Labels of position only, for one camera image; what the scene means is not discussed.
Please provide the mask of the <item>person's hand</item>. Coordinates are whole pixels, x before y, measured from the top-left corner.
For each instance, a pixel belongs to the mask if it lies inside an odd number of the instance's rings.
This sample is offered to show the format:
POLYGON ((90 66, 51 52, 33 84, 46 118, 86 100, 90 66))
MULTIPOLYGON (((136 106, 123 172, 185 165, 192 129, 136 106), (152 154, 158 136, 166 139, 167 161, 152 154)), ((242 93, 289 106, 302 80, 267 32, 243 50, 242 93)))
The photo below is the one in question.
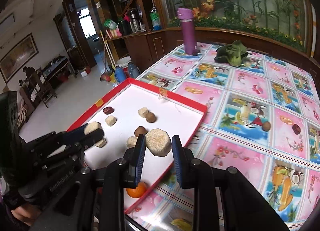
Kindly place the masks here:
POLYGON ((16 209, 11 210, 13 216, 31 227, 37 218, 41 215, 41 211, 37 206, 26 203, 16 209))

